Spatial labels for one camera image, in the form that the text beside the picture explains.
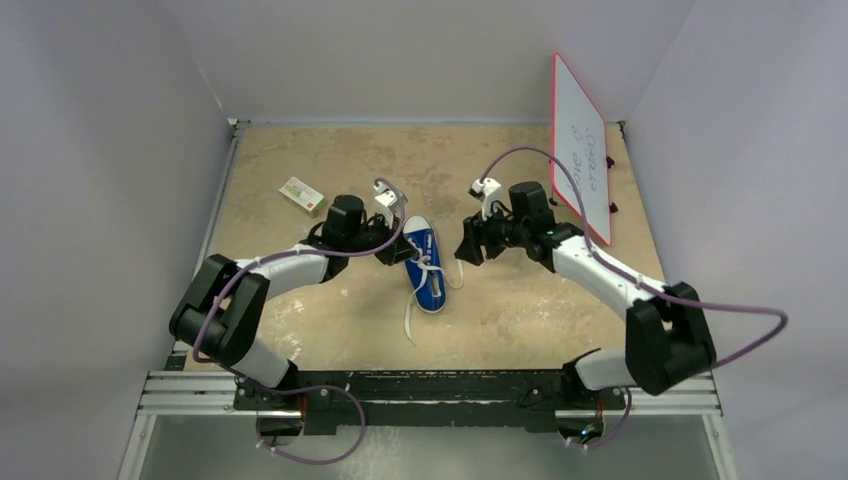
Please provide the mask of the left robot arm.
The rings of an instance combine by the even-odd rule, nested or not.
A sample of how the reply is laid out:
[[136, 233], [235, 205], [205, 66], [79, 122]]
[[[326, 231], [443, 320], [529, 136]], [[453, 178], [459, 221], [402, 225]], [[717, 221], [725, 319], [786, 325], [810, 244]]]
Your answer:
[[363, 201], [339, 195], [323, 222], [292, 248], [254, 259], [221, 254], [204, 259], [169, 322], [169, 332], [194, 353], [259, 384], [272, 408], [292, 405], [298, 369], [258, 337], [266, 302], [294, 289], [335, 278], [350, 259], [375, 256], [384, 265], [412, 257], [402, 235], [406, 200], [391, 191], [375, 198], [369, 216]]

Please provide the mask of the blue canvas sneaker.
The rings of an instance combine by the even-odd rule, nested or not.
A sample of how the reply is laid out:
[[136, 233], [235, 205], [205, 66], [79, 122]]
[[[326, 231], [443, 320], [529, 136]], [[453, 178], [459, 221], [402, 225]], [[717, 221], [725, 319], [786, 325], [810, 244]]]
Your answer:
[[435, 229], [428, 219], [415, 215], [405, 222], [403, 236], [415, 249], [413, 257], [405, 261], [413, 287], [410, 304], [425, 313], [437, 313], [446, 303], [446, 282]]

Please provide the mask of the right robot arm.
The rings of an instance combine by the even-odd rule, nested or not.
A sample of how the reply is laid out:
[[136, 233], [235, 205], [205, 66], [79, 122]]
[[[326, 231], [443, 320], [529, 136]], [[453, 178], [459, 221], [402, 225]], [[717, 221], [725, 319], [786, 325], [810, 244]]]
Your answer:
[[658, 396], [715, 365], [713, 339], [692, 286], [645, 277], [594, 247], [579, 227], [556, 221], [535, 181], [504, 189], [486, 178], [474, 181], [469, 193], [481, 207], [463, 222], [456, 259], [479, 266], [519, 248], [582, 286], [624, 322], [623, 348], [592, 350], [563, 365], [561, 392], [569, 404], [584, 407], [606, 388], [637, 387]]

